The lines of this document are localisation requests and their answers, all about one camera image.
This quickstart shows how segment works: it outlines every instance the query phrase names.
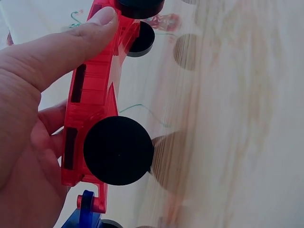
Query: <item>black rubber tire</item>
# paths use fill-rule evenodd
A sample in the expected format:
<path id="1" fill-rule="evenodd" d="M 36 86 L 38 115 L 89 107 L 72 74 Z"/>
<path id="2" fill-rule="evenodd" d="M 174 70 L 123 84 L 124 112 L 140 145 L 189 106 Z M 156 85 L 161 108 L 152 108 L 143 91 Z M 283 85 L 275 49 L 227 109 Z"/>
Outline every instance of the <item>black rubber tire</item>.
<path id="1" fill-rule="evenodd" d="M 150 170 L 154 147 L 147 131 L 135 120 L 112 116 L 90 129 L 83 153 L 88 169 L 100 181 L 128 185 Z"/>
<path id="2" fill-rule="evenodd" d="M 153 46 L 155 41 L 155 33 L 153 28 L 146 22 L 140 22 L 140 30 L 138 38 L 133 42 L 128 56 L 141 57 L 146 55 Z"/>
<path id="3" fill-rule="evenodd" d="M 158 14 L 164 2 L 164 0 L 115 0 L 114 4 L 127 18 L 146 19 Z"/>

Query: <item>finger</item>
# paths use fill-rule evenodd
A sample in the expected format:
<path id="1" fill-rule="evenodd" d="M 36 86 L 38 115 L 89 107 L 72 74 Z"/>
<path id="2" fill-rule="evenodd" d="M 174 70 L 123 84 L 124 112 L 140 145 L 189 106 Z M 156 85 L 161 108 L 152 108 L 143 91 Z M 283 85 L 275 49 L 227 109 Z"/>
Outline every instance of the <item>finger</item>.
<path id="1" fill-rule="evenodd" d="M 113 39 L 117 25 L 115 10 L 104 7 L 75 29 L 7 47 L 0 52 L 0 69 L 18 75 L 42 92 L 98 55 Z"/>
<path id="2" fill-rule="evenodd" d="M 44 124 L 47 132 L 51 135 L 63 126 L 66 115 L 67 100 L 51 108 L 38 112 L 38 118 Z"/>
<path id="3" fill-rule="evenodd" d="M 63 152 L 63 131 L 58 132 L 57 134 L 54 134 L 51 136 L 51 140 L 54 145 L 54 152 L 56 155 L 56 158 L 60 158 Z"/>

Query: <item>transparent red plastic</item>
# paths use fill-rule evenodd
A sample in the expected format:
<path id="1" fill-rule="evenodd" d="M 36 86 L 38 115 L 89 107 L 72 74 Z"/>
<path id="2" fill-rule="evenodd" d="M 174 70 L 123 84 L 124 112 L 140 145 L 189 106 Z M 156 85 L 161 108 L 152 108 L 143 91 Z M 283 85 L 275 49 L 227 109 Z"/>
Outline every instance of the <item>transparent red plastic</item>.
<path id="1" fill-rule="evenodd" d="M 114 7 L 114 0 L 94 0 L 90 19 L 101 8 Z M 84 140 L 91 127 L 100 120 L 118 115 L 117 97 L 122 63 L 134 40 L 139 36 L 140 21 L 126 18 L 115 9 L 119 19 L 118 31 L 110 44 L 95 58 L 73 71 L 64 126 L 61 163 L 62 184 L 75 186 L 80 181 L 98 187 L 93 212 L 105 213 L 107 184 L 91 174 L 83 156 Z M 80 207 L 82 196 L 78 196 Z"/>

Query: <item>blue plastic piece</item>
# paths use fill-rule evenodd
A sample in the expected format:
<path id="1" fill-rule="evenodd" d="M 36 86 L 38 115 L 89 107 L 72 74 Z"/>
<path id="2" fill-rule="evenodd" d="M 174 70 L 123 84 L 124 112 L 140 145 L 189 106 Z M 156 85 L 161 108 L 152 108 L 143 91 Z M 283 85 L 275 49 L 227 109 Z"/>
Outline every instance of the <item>blue plastic piece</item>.
<path id="1" fill-rule="evenodd" d="M 94 193 L 85 190 L 80 209 L 76 209 L 73 214 L 64 223 L 62 228 L 99 228 L 102 224 L 100 213 L 92 212 Z"/>

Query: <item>toy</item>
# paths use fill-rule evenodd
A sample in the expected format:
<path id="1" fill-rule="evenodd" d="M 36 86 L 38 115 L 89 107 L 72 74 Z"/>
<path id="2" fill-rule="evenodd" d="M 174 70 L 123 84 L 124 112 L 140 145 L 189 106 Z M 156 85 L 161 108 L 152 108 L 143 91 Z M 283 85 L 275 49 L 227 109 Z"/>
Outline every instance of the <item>toy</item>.
<path id="1" fill-rule="evenodd" d="M 174 32 L 181 26 L 179 15 L 174 13 L 167 15 L 157 14 L 154 17 L 145 19 L 144 22 L 148 23 L 153 29 L 166 32 Z"/>
<path id="2" fill-rule="evenodd" d="M 115 8 L 119 27 L 114 39 L 97 57 L 73 72 L 66 108 L 62 183 L 98 186 L 91 212 L 105 213 L 107 184 L 126 185 L 140 179 L 153 160 L 154 147 L 136 121 L 118 116 L 116 100 L 125 57 L 139 57 L 152 48 L 153 29 L 140 19 L 152 17 L 164 0 L 95 0 L 88 19 L 102 7 Z M 83 205 L 78 196 L 77 208 Z"/>

